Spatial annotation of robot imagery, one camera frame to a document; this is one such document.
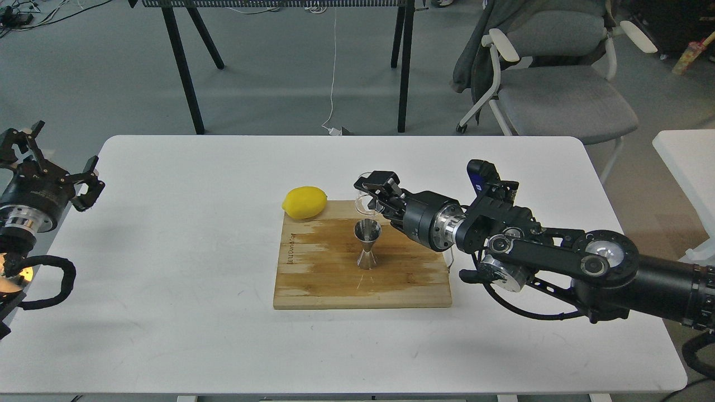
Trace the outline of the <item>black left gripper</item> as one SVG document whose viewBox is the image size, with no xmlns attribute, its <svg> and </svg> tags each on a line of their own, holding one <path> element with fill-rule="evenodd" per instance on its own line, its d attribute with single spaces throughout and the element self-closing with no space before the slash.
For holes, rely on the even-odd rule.
<svg viewBox="0 0 715 402">
<path fill-rule="evenodd" d="M 81 173 L 68 175 L 71 185 L 59 185 L 50 176 L 21 172 L 14 146 L 21 155 L 31 152 L 31 160 L 37 163 L 39 171 L 49 173 L 49 161 L 36 143 L 44 125 L 44 121 L 38 121 L 29 132 L 10 128 L 1 135 L 1 167 L 13 171 L 13 178 L 2 194 L 2 227 L 28 232 L 53 231 L 70 202 L 77 211 L 87 211 L 105 188 L 96 170 L 98 156 L 90 157 Z M 87 191 L 76 194 L 74 185 L 86 185 Z"/>
</svg>

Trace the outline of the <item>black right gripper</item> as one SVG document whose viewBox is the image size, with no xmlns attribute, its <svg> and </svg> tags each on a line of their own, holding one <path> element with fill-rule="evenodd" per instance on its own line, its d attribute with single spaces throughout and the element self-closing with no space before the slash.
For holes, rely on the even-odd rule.
<svg viewBox="0 0 715 402">
<path fill-rule="evenodd" d="M 354 188 L 373 197 L 369 209 L 397 224 L 409 239 L 429 249 L 449 249 L 464 221 L 458 201 L 432 191 L 403 193 L 399 184 L 393 171 L 375 170 L 360 175 Z"/>
</svg>

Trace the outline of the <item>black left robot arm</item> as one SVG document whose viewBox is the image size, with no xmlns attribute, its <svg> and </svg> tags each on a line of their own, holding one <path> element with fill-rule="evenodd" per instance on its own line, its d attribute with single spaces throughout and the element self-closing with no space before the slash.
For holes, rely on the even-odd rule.
<svg viewBox="0 0 715 402">
<path fill-rule="evenodd" d="M 96 170 L 97 156 L 74 175 L 44 156 L 36 142 L 44 125 L 38 121 L 30 129 L 2 133 L 2 168 L 12 173 L 1 198 L 2 319 L 18 308 L 50 308 L 69 297 L 77 275 L 73 262 L 55 255 L 33 256 L 31 251 L 39 233 L 57 228 L 68 204 L 87 211 L 105 188 Z M 38 265 L 61 270 L 60 290 L 53 297 L 27 301 L 25 290 Z"/>
</svg>

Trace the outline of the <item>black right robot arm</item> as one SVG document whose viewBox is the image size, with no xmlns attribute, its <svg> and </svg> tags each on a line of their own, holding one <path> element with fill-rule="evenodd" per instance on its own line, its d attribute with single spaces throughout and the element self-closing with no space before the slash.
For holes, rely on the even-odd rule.
<svg viewBox="0 0 715 402">
<path fill-rule="evenodd" d="M 476 197 L 469 206 L 442 194 L 400 188 L 393 171 L 372 171 L 355 182 L 371 197 L 368 207 L 429 249 L 455 246 L 472 256 L 460 280 L 482 284 L 503 307 L 536 320 L 587 317 L 591 323 L 626 319 L 632 311 L 702 331 L 682 346 L 691 369 L 713 379 L 713 366 L 697 352 L 713 345 L 713 266 L 643 255 L 615 231 L 544 227 L 528 208 L 513 204 L 516 181 L 501 180 L 495 166 L 470 160 Z M 493 285 L 518 292 L 524 285 L 575 307 L 571 313 L 537 314 L 516 308 Z"/>
</svg>

